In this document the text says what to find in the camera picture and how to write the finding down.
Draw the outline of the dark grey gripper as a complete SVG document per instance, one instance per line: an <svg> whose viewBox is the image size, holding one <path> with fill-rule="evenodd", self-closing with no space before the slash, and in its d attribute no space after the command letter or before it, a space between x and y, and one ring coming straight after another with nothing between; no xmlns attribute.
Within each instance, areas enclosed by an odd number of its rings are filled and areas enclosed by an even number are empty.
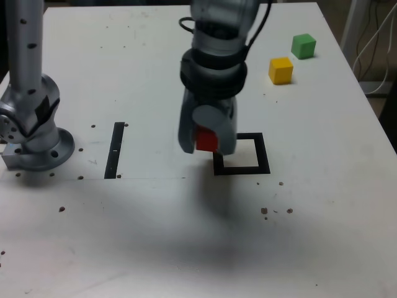
<svg viewBox="0 0 397 298"><path fill-rule="evenodd" d="M231 155L236 148L237 103L236 98L215 99L195 96L184 91L179 121L178 141L185 153L195 149L195 125L198 127L198 150L215 151Z"/></svg>

